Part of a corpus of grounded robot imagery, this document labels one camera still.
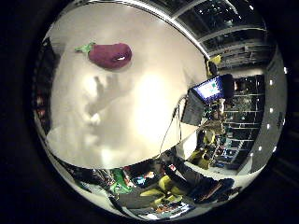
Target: eggplant stem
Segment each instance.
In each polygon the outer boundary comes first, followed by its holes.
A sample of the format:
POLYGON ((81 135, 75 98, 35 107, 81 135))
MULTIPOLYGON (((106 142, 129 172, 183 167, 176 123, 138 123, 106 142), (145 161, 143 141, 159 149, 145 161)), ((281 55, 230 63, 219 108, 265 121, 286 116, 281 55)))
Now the eggplant stem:
POLYGON ((83 53, 89 53, 93 49, 94 42, 89 43, 87 45, 83 45, 81 47, 75 48, 75 51, 81 51, 83 53))

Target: purple eggplant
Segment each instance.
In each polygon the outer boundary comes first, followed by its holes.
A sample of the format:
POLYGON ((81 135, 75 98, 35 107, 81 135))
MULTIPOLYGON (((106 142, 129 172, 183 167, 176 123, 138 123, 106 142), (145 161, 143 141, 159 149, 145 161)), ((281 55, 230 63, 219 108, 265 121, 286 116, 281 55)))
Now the purple eggplant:
POLYGON ((87 53, 88 58, 93 63, 108 69, 124 67, 132 58, 130 47, 122 43, 114 45, 97 45, 90 43, 76 48, 75 51, 87 53))

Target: monitor screen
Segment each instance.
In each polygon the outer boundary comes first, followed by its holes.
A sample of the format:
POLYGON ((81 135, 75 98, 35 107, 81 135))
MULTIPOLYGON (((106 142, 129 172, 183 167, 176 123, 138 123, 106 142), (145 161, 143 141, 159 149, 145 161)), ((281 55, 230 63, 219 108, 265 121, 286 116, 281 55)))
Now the monitor screen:
POLYGON ((194 86, 192 90, 195 91, 206 104, 209 104, 222 97, 221 79, 214 77, 198 86, 194 86))

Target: green object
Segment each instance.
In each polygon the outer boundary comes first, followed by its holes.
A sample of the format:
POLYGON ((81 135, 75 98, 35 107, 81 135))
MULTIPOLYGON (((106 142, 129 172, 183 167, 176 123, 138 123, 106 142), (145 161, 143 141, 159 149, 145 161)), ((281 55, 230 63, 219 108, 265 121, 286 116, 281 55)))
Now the green object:
POLYGON ((132 191, 132 188, 128 187, 124 180, 123 180, 123 173, 122 170, 117 168, 112 170, 113 178, 116 181, 110 189, 114 193, 124 194, 124 193, 130 193, 132 191))
POLYGON ((94 42, 89 43, 87 45, 83 45, 82 47, 75 48, 75 51, 81 51, 83 53, 89 53, 93 49, 94 42))

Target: cable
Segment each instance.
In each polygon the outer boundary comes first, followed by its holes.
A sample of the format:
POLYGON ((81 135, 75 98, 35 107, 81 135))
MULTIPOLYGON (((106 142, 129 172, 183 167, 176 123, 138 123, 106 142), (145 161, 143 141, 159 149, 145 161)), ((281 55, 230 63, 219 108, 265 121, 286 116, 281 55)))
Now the cable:
POLYGON ((169 131, 169 129, 170 129, 170 126, 171 126, 171 124, 172 124, 172 122, 173 122, 173 120, 174 120, 174 118, 175 118, 177 112, 178 112, 177 119, 178 119, 178 122, 179 122, 179 141, 181 140, 181 129, 180 129, 180 120, 179 120, 179 105, 180 105, 180 102, 181 102, 183 99, 186 99, 186 98, 187 98, 187 95, 183 95, 183 96, 180 97, 179 100, 178 100, 177 106, 175 107, 174 112, 173 112, 173 114, 172 114, 172 118, 171 118, 170 124, 169 124, 169 126, 168 126, 168 128, 167 128, 167 130, 166 130, 166 133, 165 133, 164 138, 163 138, 163 140, 162 140, 162 143, 161 143, 161 145, 160 145, 159 155, 158 155, 157 158, 159 158, 159 157, 161 156, 161 154, 162 154, 162 147, 163 147, 165 138, 166 138, 166 136, 167 136, 167 133, 168 133, 168 131, 169 131))

